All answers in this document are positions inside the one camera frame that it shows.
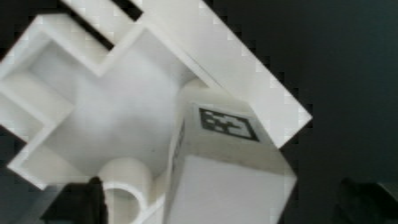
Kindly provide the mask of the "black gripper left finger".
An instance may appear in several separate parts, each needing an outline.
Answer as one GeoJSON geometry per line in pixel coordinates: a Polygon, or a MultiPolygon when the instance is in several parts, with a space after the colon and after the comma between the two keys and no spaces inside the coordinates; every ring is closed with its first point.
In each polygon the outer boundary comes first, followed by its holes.
{"type": "Polygon", "coordinates": [[[44,224],[108,224],[103,181],[69,183],[41,215],[44,224]]]}

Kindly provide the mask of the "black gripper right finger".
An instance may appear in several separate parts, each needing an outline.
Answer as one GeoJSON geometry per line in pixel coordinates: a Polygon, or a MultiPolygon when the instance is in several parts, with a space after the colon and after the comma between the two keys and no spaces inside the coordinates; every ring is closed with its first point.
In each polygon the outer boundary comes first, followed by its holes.
{"type": "Polygon", "coordinates": [[[398,224],[398,182],[341,180],[334,224],[398,224]]]}

